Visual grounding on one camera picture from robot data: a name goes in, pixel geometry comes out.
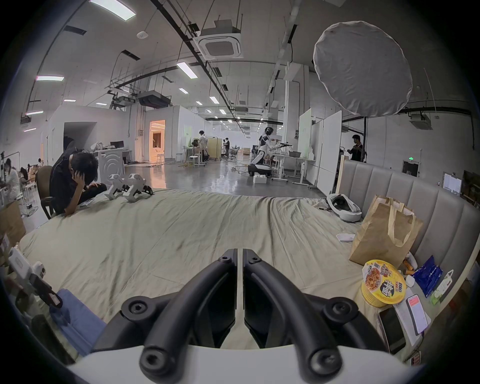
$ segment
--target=white box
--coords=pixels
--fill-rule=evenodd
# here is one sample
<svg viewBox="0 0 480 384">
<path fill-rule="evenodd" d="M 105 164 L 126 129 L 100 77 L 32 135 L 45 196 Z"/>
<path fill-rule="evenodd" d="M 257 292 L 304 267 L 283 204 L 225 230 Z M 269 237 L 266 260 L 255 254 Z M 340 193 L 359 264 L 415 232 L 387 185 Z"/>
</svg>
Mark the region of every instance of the white box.
<svg viewBox="0 0 480 384">
<path fill-rule="evenodd" d="M 253 177 L 254 184 L 267 184 L 267 176 L 255 174 Z"/>
</svg>

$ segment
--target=blue cloth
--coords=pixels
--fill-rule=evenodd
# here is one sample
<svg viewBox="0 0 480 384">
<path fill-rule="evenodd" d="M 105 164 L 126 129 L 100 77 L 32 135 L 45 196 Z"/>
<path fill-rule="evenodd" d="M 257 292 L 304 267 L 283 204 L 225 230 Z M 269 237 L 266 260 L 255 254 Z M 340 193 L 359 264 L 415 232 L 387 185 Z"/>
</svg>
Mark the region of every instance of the blue cloth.
<svg viewBox="0 0 480 384">
<path fill-rule="evenodd" d="M 77 352 L 88 355 L 107 324 L 68 289 L 61 289 L 57 294 L 63 305 L 60 309 L 50 307 L 50 316 Z"/>
</svg>

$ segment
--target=snack package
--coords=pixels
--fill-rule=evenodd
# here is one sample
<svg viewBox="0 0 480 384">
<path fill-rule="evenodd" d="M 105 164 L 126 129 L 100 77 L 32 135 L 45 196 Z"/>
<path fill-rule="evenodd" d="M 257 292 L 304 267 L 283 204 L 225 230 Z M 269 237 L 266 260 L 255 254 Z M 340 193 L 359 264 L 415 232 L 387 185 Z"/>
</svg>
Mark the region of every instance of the snack package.
<svg viewBox="0 0 480 384">
<path fill-rule="evenodd" d="M 362 268 L 363 297 L 374 307 L 397 304 L 405 297 L 407 285 L 403 276 L 390 263 L 370 260 Z"/>
</svg>

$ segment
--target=smartphone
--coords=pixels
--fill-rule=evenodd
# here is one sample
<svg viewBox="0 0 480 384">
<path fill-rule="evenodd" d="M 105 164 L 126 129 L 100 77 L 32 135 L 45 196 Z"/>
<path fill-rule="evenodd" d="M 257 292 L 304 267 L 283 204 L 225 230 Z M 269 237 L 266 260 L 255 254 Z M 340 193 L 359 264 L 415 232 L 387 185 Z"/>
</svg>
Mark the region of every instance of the smartphone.
<svg viewBox="0 0 480 384">
<path fill-rule="evenodd" d="M 403 336 L 402 326 L 396 315 L 395 309 L 390 307 L 378 314 L 378 321 L 382 329 L 382 334 L 388 351 L 395 355 L 405 346 L 405 337 Z"/>
<path fill-rule="evenodd" d="M 407 306 L 412 317 L 413 327 L 415 328 L 415 334 L 418 336 L 428 326 L 427 317 L 423 307 L 421 306 L 420 298 L 418 295 L 413 295 L 407 299 Z"/>
</svg>

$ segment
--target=stool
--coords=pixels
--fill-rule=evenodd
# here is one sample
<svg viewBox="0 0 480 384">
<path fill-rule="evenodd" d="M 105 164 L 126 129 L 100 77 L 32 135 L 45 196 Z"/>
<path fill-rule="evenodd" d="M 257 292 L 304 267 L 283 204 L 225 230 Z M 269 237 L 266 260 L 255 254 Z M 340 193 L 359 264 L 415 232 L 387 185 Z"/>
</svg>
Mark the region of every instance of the stool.
<svg viewBox="0 0 480 384">
<path fill-rule="evenodd" d="M 157 153 L 156 155 L 156 163 L 165 163 L 165 155 L 163 153 Z"/>
<path fill-rule="evenodd" d="M 197 159 L 198 159 L 198 156 L 188 156 L 187 168 L 190 168 L 190 161 L 192 161 L 194 168 L 195 168 L 195 165 L 197 167 L 200 166 L 200 160 L 197 160 Z"/>
</svg>

